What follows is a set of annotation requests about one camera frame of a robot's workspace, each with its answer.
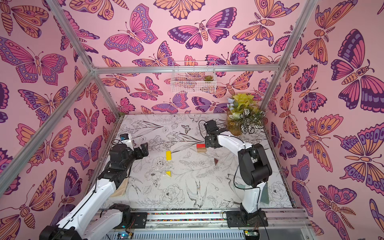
yellow rectangular block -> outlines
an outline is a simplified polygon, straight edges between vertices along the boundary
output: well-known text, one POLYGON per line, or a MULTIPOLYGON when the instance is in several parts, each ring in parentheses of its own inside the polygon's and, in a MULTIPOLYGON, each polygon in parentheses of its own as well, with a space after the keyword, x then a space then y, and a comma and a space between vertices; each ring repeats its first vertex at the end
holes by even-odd
POLYGON ((167 158, 167 161, 169 161, 169 160, 172 159, 172 157, 171 157, 171 155, 170 155, 170 151, 167 151, 167 152, 166 152, 166 158, 167 158))

plant pot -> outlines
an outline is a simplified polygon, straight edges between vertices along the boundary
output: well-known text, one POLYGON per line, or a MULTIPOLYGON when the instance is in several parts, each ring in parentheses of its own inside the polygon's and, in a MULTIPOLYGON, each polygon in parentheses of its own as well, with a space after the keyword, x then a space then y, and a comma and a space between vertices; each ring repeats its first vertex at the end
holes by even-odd
POLYGON ((237 126, 236 121, 232 120, 229 115, 231 115, 231 111, 227 111, 227 129, 234 135, 234 136, 239 136, 242 134, 241 129, 240 129, 240 124, 237 126))

floral tabletop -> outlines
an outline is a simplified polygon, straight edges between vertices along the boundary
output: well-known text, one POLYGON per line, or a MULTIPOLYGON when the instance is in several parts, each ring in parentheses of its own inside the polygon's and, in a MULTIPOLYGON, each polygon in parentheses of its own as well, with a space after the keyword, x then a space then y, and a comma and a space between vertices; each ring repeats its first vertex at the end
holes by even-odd
MULTIPOLYGON (((148 210, 239 207, 244 190, 233 185, 238 157, 224 147, 207 148, 204 153, 196 149, 196 144, 204 143, 202 135, 206 134, 204 121, 200 120, 211 119, 225 127, 226 114, 126 115, 118 135, 131 133, 134 147, 148 142, 149 156, 133 163, 125 194, 110 197, 105 207, 113 203, 148 210), (172 152, 172 160, 166 160, 166 151, 172 152)), ((262 207, 291 207, 264 131, 239 138, 262 144, 270 161, 273 173, 268 180, 269 203, 262 203, 262 207)), ((239 172, 235 182, 244 184, 239 172)))

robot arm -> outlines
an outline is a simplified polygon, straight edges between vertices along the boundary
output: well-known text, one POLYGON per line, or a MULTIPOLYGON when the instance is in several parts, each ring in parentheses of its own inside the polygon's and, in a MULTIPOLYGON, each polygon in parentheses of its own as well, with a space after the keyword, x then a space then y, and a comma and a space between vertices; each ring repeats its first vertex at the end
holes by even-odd
POLYGON ((122 134, 120 137, 122 143, 114 145, 109 150, 109 161, 104 171, 97 177, 91 191, 56 226, 45 227, 40 234, 40 240, 101 239, 122 221, 131 222, 129 206, 114 204, 103 218, 87 227, 105 200, 127 177, 127 171, 132 163, 149 154, 148 143, 141 144, 141 149, 133 148, 130 134, 122 134))
POLYGON ((240 210, 244 218, 252 218, 252 213, 258 210, 260 194, 268 177, 272 175, 272 168, 261 144, 250 144, 243 142, 227 129, 219 129, 214 120, 204 124, 207 135, 205 137, 206 147, 226 147, 238 156, 240 175, 243 181, 250 186, 245 189, 243 202, 240 210))

white wire basket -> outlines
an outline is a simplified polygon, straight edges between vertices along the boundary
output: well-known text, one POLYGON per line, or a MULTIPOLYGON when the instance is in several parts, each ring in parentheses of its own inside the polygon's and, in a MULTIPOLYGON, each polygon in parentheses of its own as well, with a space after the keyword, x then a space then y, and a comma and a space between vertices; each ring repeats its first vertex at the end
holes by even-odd
POLYGON ((175 66, 175 63, 183 63, 188 61, 174 61, 172 63, 172 77, 170 87, 172 93, 185 91, 187 93, 215 93, 216 92, 216 71, 215 61, 195 61, 203 62, 198 68, 193 66, 192 69, 185 70, 183 66, 175 66), (205 65, 207 62, 213 62, 212 65, 205 65), (205 81, 206 76, 211 76, 212 81, 205 81))

